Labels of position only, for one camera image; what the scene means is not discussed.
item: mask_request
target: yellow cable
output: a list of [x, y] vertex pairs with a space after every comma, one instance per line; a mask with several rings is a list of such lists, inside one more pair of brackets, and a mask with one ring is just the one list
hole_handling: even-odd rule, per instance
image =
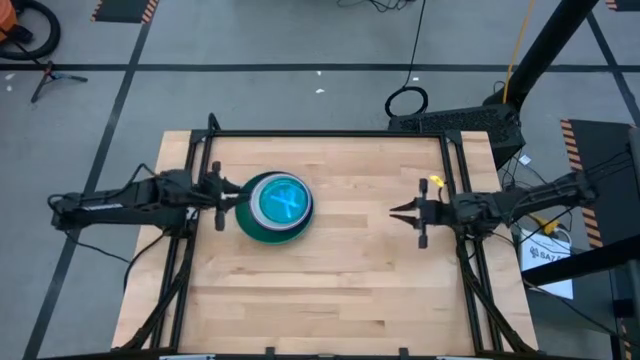
[[507, 103], [507, 91], [509, 90], [509, 80], [511, 79], [511, 69], [513, 69], [513, 64], [516, 62], [516, 58], [518, 57], [518, 50], [520, 50], [520, 43], [522, 42], [522, 38], [524, 36], [524, 31], [529, 24], [529, 16], [533, 11], [533, 4], [536, 0], [529, 1], [529, 9], [527, 10], [527, 16], [525, 16], [524, 21], [522, 22], [522, 27], [520, 28], [520, 34], [518, 35], [518, 42], [516, 42], [516, 48], [513, 50], [513, 56], [511, 57], [511, 64], [509, 64], [509, 69], [507, 70], [507, 80], [504, 82], [504, 93], [502, 94], [502, 103]]

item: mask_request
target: black tube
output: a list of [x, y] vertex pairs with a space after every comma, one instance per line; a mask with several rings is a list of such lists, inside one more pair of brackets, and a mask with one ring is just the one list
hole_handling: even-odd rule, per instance
[[[169, 251], [167, 252], [167, 260], [164, 266], [164, 274], [162, 274], [162, 286], [160, 287], [160, 297], [166, 296], [167, 291], [169, 290], [169, 286], [171, 286], [171, 280], [173, 279], [173, 271], [175, 269], [176, 264], [176, 254], [178, 253], [178, 243], [180, 239], [171, 238], [171, 242], [169, 243]], [[164, 319], [160, 320], [158, 324], [153, 328], [153, 333], [151, 333], [151, 343], [149, 348], [157, 349], [160, 347], [160, 340], [162, 339], [162, 329], [164, 327]]]
[[[187, 159], [184, 163], [185, 170], [193, 169], [193, 160], [195, 159], [196, 149], [198, 143], [195, 141], [189, 141], [189, 149], [187, 150]], [[175, 269], [176, 264], [176, 255], [178, 254], [178, 245], [180, 243], [180, 239], [176, 237], [171, 238], [171, 242], [169, 243], [169, 250], [167, 252], [167, 260], [164, 266], [164, 273], [162, 274], [162, 285], [160, 287], [160, 297], [162, 299], [163, 296], [166, 296], [167, 291], [169, 291], [169, 287], [171, 286], [171, 281], [173, 280], [173, 271]], [[162, 340], [162, 330], [164, 328], [164, 319], [158, 322], [158, 324], [154, 327], [153, 333], [151, 334], [151, 343], [150, 348], [158, 348], [160, 347], [160, 341]]]
[[[509, 81], [507, 101], [518, 111], [538, 78], [597, 3], [598, 0], [562, 0], [558, 5]], [[503, 93], [504, 88], [486, 98], [482, 104], [502, 104]]]
[[[464, 155], [464, 149], [462, 148], [462, 141], [459, 144], [455, 144], [456, 146], [456, 155], [458, 158], [458, 167], [460, 168], [460, 179], [462, 180], [462, 191], [471, 192], [471, 179], [469, 179], [469, 171], [467, 169], [467, 158]], [[489, 278], [489, 271], [487, 267], [487, 258], [484, 254], [484, 246], [482, 242], [474, 242], [475, 248], [475, 257], [476, 264], [478, 265], [478, 274], [480, 275], [480, 282], [482, 283], [482, 288], [485, 293], [489, 297], [491, 301], [493, 301], [493, 293], [491, 291], [491, 280]], [[489, 332], [491, 334], [491, 345], [493, 346], [493, 350], [502, 351], [502, 339], [500, 338], [500, 330], [496, 325], [495, 321], [488, 316], [489, 320]]]
[[216, 137], [401, 137], [439, 138], [442, 132], [411, 133], [388, 130], [217, 130]]
[[[202, 182], [204, 175], [209, 166], [209, 159], [211, 158], [211, 147], [213, 144], [213, 134], [209, 134], [205, 138], [204, 149], [202, 150], [202, 160], [200, 161], [200, 172], [198, 174], [198, 183]], [[182, 322], [184, 319], [184, 311], [187, 304], [187, 293], [189, 292], [189, 278], [191, 277], [191, 264], [193, 261], [193, 254], [195, 252], [196, 237], [198, 232], [198, 221], [200, 220], [200, 214], [198, 214], [195, 223], [193, 224], [192, 233], [187, 239], [187, 246], [184, 251], [183, 262], [187, 262], [189, 266], [189, 274], [183, 287], [178, 293], [178, 300], [176, 301], [176, 313], [173, 319], [173, 326], [171, 328], [171, 340], [169, 346], [178, 348], [180, 344], [180, 335], [182, 333]]]
[[638, 260], [627, 262], [629, 280], [631, 281], [631, 302], [633, 303], [633, 315], [637, 325], [640, 327], [640, 266]]
[[638, 258], [640, 235], [613, 244], [556, 260], [522, 272], [522, 277], [534, 286], [609, 270]]
[[[447, 191], [449, 192], [449, 198], [453, 197], [456, 193], [456, 184], [453, 178], [453, 170], [451, 168], [451, 157], [449, 156], [449, 148], [447, 145], [447, 138], [442, 135], [440, 137], [440, 152], [442, 153], [442, 165], [444, 167], [444, 177], [447, 185]], [[456, 242], [464, 242], [464, 239], [458, 237], [456, 234]], [[462, 255], [469, 257], [466, 246], [461, 246]], [[476, 306], [476, 300], [473, 296], [473, 290], [463, 283], [464, 297], [467, 303], [467, 313], [469, 316], [469, 327], [471, 328], [471, 339], [473, 341], [473, 350], [475, 354], [478, 354], [484, 349], [482, 344], [482, 333], [480, 330], [480, 321], [478, 320], [478, 309]]]

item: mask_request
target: wooden table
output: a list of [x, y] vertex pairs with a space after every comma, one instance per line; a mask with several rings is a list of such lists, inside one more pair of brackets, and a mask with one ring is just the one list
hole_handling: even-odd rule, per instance
[[[156, 170], [182, 168], [188, 139], [189, 132], [166, 132]], [[474, 191], [498, 190], [486, 133], [463, 133], [463, 140]], [[213, 212], [202, 213], [180, 352], [264, 354], [274, 346], [279, 354], [390, 355], [400, 347], [412, 355], [473, 354], [453, 232], [429, 227], [429, 248], [420, 250], [418, 233], [389, 217], [391, 207], [416, 196], [419, 178], [445, 178], [437, 139], [225, 137], [213, 144], [211, 161], [221, 161], [234, 183], [268, 170], [301, 177], [316, 213], [302, 238], [282, 246], [249, 239], [232, 212], [224, 232], [214, 230]], [[460, 189], [459, 177], [456, 183]], [[437, 197], [433, 184], [428, 197]], [[137, 251], [159, 233], [142, 227]], [[156, 305], [168, 244], [133, 268], [114, 346]], [[512, 246], [493, 237], [485, 252], [496, 305], [536, 347]], [[478, 312], [490, 348], [481, 305]]]

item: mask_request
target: black metal frame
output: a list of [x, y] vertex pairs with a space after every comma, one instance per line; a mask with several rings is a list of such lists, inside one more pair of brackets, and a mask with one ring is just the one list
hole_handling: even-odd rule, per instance
[[[464, 192], [472, 191], [471, 181], [467, 169], [466, 157], [463, 149], [462, 136], [460, 131], [445, 131], [436, 133], [408, 133], [408, 132], [390, 132], [390, 131], [324, 131], [324, 130], [305, 130], [305, 131], [281, 131], [281, 130], [222, 130], [220, 129], [215, 117], [210, 115], [209, 128], [206, 130], [193, 130], [189, 141], [189, 149], [187, 152], [187, 158], [185, 161], [185, 169], [193, 169], [195, 154], [199, 145], [203, 144], [203, 153], [200, 163], [200, 175], [199, 178], [205, 174], [207, 167], [211, 161], [211, 150], [213, 141], [216, 137], [388, 137], [388, 138], [427, 138], [438, 139], [440, 143], [440, 150], [442, 155], [443, 169], [445, 173], [445, 181], [447, 191], [450, 196], [456, 194], [456, 183], [453, 175], [451, 154], [449, 151], [449, 144], [452, 144], [456, 151], [456, 158], [458, 167], [460, 170], [460, 179], [462, 183], [462, 189]], [[195, 241], [197, 237], [199, 216], [194, 216], [192, 219], [185, 222], [186, 236], [184, 238], [172, 238], [169, 245], [169, 251], [167, 253], [167, 260], [165, 262], [164, 275], [162, 279], [162, 286], [160, 290], [160, 299], [158, 305], [152, 311], [149, 319], [145, 321], [143, 328], [145, 331], [138, 332], [134, 338], [125, 344], [123, 348], [116, 348], [112, 352], [101, 354], [87, 354], [79, 356], [61, 357], [56, 359], [157, 359], [159, 356], [178, 355], [178, 348], [180, 344], [180, 335], [182, 330], [182, 324], [184, 321], [184, 312], [186, 307], [186, 297], [189, 287], [189, 277], [191, 274], [191, 266], [193, 263], [193, 255], [195, 249]], [[465, 234], [461, 231], [454, 230], [455, 240], [459, 246], [460, 259], [468, 258], [466, 249]], [[176, 257], [178, 254], [179, 242], [184, 239], [186, 241], [185, 252], [183, 256], [183, 262], [181, 264], [180, 271], [173, 278], [174, 268], [176, 264]], [[489, 273], [486, 263], [484, 250], [481, 243], [474, 243], [476, 251], [476, 265], [477, 272], [479, 274], [480, 283], [482, 285], [483, 292], [492, 299], [491, 285], [489, 281]], [[478, 317], [478, 309], [476, 303], [476, 295], [473, 292], [470, 285], [463, 282], [464, 296], [467, 305], [467, 313], [469, 319], [469, 326], [471, 330], [471, 338], [473, 342], [474, 353], [476, 356], [482, 356], [484, 358], [495, 359], [570, 359], [562, 357], [546, 356], [542, 354], [530, 354], [521, 352], [504, 352], [502, 348], [502, 339], [500, 331], [493, 320], [489, 317], [489, 330], [491, 335], [492, 350], [486, 350], [482, 341], [482, 330], [480, 328], [480, 319]], [[165, 312], [169, 303], [173, 301], [173, 298], [177, 295], [175, 315], [171, 326], [170, 343], [168, 347], [160, 347], [160, 339], [162, 337], [163, 325], [165, 321]], [[149, 349], [142, 350], [142, 346], [151, 337]], [[412, 356], [409, 355], [408, 349], [399, 348], [398, 355], [388, 356], [344, 356], [335, 355], [335, 359], [343, 360], [364, 360], [364, 359], [401, 359], [401, 360], [422, 360], [422, 359], [436, 359], [441, 357], [436, 356]], [[321, 359], [321, 355], [276, 355], [274, 348], [266, 348], [265, 354], [215, 354], [216, 359], [255, 359], [255, 360], [275, 360], [275, 359]]]
[[[407, 132], [391, 132], [391, 131], [332, 131], [332, 130], [300, 130], [300, 131], [289, 131], [289, 130], [222, 130], [218, 125], [215, 117], [213, 115], [209, 116], [209, 128], [206, 130], [192, 130], [191, 137], [189, 141], [189, 149], [187, 151], [187, 159], [185, 161], [185, 169], [192, 170], [195, 159], [195, 154], [198, 149], [198, 145], [203, 143], [203, 153], [202, 160], [200, 163], [200, 173], [199, 179], [204, 176], [207, 167], [211, 160], [211, 149], [213, 146], [214, 138], [216, 137], [390, 137], [390, 138], [428, 138], [428, 139], [438, 139], [440, 143], [440, 150], [442, 154], [442, 163], [445, 173], [445, 181], [447, 185], [447, 191], [450, 196], [456, 194], [456, 184], [453, 175], [453, 169], [451, 164], [451, 155], [449, 152], [449, 143], [451, 142], [454, 145], [456, 156], [458, 160], [458, 167], [460, 170], [460, 179], [462, 182], [462, 189], [465, 192], [471, 191], [471, 181], [469, 178], [468, 169], [466, 166], [466, 158], [464, 154], [462, 137], [460, 131], [446, 131], [446, 132], [437, 132], [437, 133], [407, 133]], [[173, 318], [173, 324], [171, 327], [171, 336], [170, 343], [168, 348], [160, 348], [160, 339], [162, 337], [163, 327], [164, 327], [164, 314], [166, 312], [166, 307], [161, 308], [160, 316], [156, 319], [156, 324], [153, 327], [152, 331], [149, 331], [151, 334], [151, 342], [149, 350], [166, 350], [169, 352], [173, 352], [177, 354], [177, 349], [180, 343], [180, 335], [182, 330], [182, 323], [184, 321], [184, 312], [186, 306], [186, 297], [189, 287], [189, 276], [191, 274], [191, 264], [193, 261], [195, 241], [197, 236], [197, 227], [198, 227], [198, 219], [199, 216], [195, 216], [194, 220], [188, 221], [185, 226], [187, 227], [187, 231], [185, 231], [188, 236], [184, 238], [186, 241], [186, 248], [183, 257], [183, 266], [187, 264], [189, 271], [185, 274], [186, 279], [180, 279], [180, 289], [178, 291], [178, 298], [176, 302], [175, 308], [175, 316]], [[465, 242], [464, 234], [456, 232], [455, 234], [456, 241]], [[165, 262], [164, 275], [162, 279], [162, 286], [160, 290], [160, 300], [159, 303], [165, 302], [169, 303], [172, 299], [167, 298], [170, 294], [169, 289], [174, 285], [177, 281], [172, 280], [173, 273], [176, 264], [176, 257], [178, 254], [179, 242], [182, 239], [173, 237], [171, 239], [171, 243], [169, 244], [169, 251], [167, 253], [167, 260]], [[491, 285], [489, 283], [489, 275], [486, 264], [486, 258], [484, 255], [484, 250], [482, 248], [481, 243], [476, 243], [476, 262], [478, 267], [478, 272], [480, 274], [481, 283], [483, 286], [483, 290], [489, 295], [491, 298]], [[468, 257], [466, 247], [462, 247], [463, 255]], [[465, 283], [464, 284], [464, 293], [465, 300], [467, 303], [467, 311], [469, 317], [469, 325], [471, 328], [471, 335], [473, 341], [473, 347], [475, 353], [481, 353], [484, 350], [484, 346], [482, 343], [482, 331], [480, 329], [480, 320], [478, 317], [478, 310], [475, 295], [473, 290]], [[158, 308], [154, 309], [152, 316], [157, 316]], [[502, 351], [502, 342], [500, 339], [499, 330], [490, 321], [490, 332], [493, 349], [497, 349], [498, 351]], [[105, 353], [105, 354], [92, 354], [92, 358], [102, 359], [102, 358], [118, 358], [119, 355], [124, 355], [126, 353], [122, 353], [121, 351], [131, 352], [133, 350], [138, 350], [142, 347], [142, 344], [146, 341], [146, 337], [138, 338], [135, 341], [135, 345], [137, 349], [115, 349], [114, 352]], [[434, 359], [435, 357], [431, 356], [410, 356], [408, 355], [408, 351], [406, 349], [399, 349], [400, 353], [406, 352], [405, 356], [401, 356], [403, 359]], [[136, 353], [138, 356], [146, 356], [144, 350], [142, 352]], [[268, 355], [218, 355], [216, 354], [216, 358], [229, 358], [229, 359], [267, 359]], [[278, 358], [287, 358], [287, 359], [298, 359], [304, 358], [309, 359], [309, 355], [300, 355], [300, 356], [281, 356], [278, 355]], [[341, 359], [398, 359], [397, 356], [340, 356]]]

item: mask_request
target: floor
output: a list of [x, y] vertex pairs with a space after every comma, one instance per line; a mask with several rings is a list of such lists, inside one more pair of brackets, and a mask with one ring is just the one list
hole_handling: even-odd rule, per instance
[[[336, 67], [326, 64], [408, 63], [420, 6], [379, 14], [368, 4], [339, 8], [333, 0], [161, 0], [149, 27], [92, 23], [95, 1], [41, 1], [63, 28], [51, 59], [78, 65], [82, 71], [73, 73], [89, 82], [50, 85], [32, 105], [41, 73], [6, 70], [14, 62], [0, 60], [0, 348], [8, 359], [23, 357], [27, 347], [27, 358], [107, 351], [122, 300], [125, 265], [83, 248], [69, 257], [63, 235], [49, 225], [49, 194], [121, 186], [139, 162], [155, 162], [163, 131], [202, 128], [209, 112], [227, 129], [384, 129], [384, 101], [406, 72], [331, 71]], [[520, 59], [556, 4], [536, 3]], [[427, 0], [416, 63], [429, 71], [414, 72], [412, 83], [428, 91], [429, 110], [476, 106], [504, 80], [504, 66], [491, 65], [508, 64], [526, 9], [525, 1]], [[611, 59], [585, 22], [554, 64], [591, 67], [540, 78], [521, 119], [524, 153], [545, 179], [569, 171], [560, 119], [640, 121], [620, 90], [626, 84], [640, 93], [640, 38], [632, 35], [640, 14], [615, 13], [603, 1], [594, 15], [614, 61], [629, 66], [602, 70]], [[42, 28], [37, 16], [25, 14], [25, 22]], [[310, 65], [260, 66], [299, 63]], [[222, 66], [231, 64], [257, 66]], [[399, 99], [393, 110], [409, 112], [417, 102]], [[101, 144], [108, 152], [98, 151]], [[524, 168], [517, 178], [538, 181]], [[574, 241], [586, 248], [580, 213], [574, 218]], [[94, 226], [80, 239], [130, 258], [137, 231]], [[70, 266], [63, 282], [52, 282], [61, 253]], [[41, 308], [39, 323], [50, 319], [48, 328], [32, 336]], [[611, 356], [608, 336], [548, 319], [534, 323], [549, 353]]]

